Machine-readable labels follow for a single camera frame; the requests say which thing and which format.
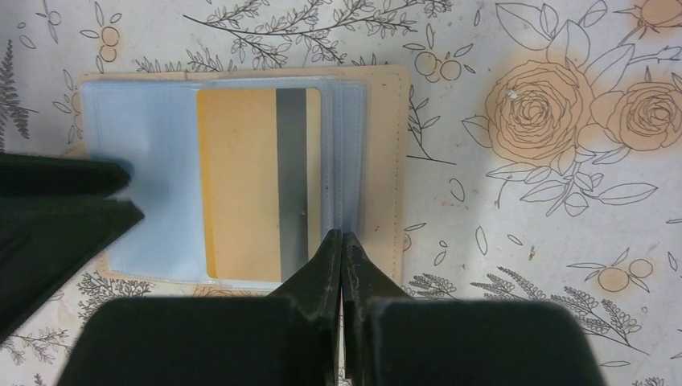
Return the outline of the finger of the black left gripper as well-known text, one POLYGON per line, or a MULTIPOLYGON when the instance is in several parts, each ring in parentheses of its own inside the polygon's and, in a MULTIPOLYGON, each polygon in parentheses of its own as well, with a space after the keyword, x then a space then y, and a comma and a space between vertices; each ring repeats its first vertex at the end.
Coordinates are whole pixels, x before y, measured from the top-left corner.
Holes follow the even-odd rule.
POLYGON ((130 176, 114 162, 1 154, 1 196, 110 196, 130 176))
POLYGON ((1 202, 1 339, 144 215, 115 199, 1 202))

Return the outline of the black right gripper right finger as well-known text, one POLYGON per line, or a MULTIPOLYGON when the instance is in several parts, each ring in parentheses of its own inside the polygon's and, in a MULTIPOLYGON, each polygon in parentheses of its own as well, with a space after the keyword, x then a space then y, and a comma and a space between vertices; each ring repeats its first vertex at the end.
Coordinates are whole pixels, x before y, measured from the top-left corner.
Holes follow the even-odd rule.
POLYGON ((343 237, 346 373, 354 385, 602 385, 577 322, 529 301, 417 300, 343 237))

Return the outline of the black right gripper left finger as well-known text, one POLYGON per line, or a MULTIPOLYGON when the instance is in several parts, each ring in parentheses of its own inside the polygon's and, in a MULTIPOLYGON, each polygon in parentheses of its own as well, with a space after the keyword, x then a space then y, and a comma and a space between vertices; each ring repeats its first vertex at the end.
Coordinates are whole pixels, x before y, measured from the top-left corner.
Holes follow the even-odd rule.
POLYGON ((259 297, 118 298, 89 319, 61 385, 334 385, 343 234, 259 297))

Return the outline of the beige card holder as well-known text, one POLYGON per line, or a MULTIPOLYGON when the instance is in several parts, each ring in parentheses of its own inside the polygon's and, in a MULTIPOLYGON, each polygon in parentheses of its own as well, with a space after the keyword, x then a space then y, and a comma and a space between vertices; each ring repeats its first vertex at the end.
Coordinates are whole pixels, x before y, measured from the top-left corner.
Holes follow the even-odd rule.
POLYGON ((196 97, 212 88, 321 92, 322 227, 314 254, 330 230, 354 232, 374 263, 399 280, 409 74, 396 65, 83 77, 87 154, 130 173, 120 197, 144 214, 105 250, 104 271, 125 279, 249 290, 281 283, 208 275, 196 97))

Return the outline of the gold card with grey stripe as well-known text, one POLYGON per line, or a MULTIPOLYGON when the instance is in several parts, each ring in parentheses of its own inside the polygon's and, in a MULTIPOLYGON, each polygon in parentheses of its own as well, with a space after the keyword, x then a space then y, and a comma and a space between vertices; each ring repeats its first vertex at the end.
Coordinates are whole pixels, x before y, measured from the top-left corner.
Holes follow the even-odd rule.
POLYGON ((285 281, 321 238, 321 92, 212 88, 196 102, 208 275, 285 281))

